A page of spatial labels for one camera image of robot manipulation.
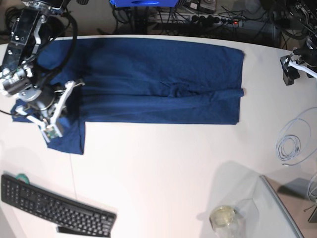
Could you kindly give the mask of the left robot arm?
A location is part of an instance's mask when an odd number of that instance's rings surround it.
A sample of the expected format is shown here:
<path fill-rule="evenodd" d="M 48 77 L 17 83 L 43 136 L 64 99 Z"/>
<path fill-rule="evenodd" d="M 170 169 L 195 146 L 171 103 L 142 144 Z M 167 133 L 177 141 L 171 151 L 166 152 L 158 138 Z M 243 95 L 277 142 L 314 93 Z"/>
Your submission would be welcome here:
<path fill-rule="evenodd" d="M 300 72 L 317 78 L 317 2 L 315 0 L 274 0 L 269 19 L 282 36 L 303 41 L 299 48 L 280 58 L 285 85 L 294 84 Z"/>

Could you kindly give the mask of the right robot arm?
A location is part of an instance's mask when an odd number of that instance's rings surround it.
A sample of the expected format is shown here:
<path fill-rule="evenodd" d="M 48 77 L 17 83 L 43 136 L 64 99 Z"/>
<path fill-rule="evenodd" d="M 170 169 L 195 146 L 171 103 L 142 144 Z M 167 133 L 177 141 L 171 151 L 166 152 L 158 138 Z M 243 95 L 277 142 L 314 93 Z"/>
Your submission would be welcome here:
<path fill-rule="evenodd" d="M 16 107 L 14 116 L 36 124 L 49 143 L 63 136 L 58 119 L 66 113 L 66 101 L 73 89 L 84 85 L 81 79 L 67 81 L 64 85 L 50 84 L 65 68 L 75 50 L 78 26 L 67 10 L 67 0 L 24 0 L 23 4 L 25 6 L 12 26 L 0 67 L 0 92 L 26 103 L 25 107 Z M 55 30 L 51 22 L 53 16 L 65 17 L 73 28 L 73 36 L 62 62 L 47 69 L 38 64 L 38 57 L 67 29 Z"/>

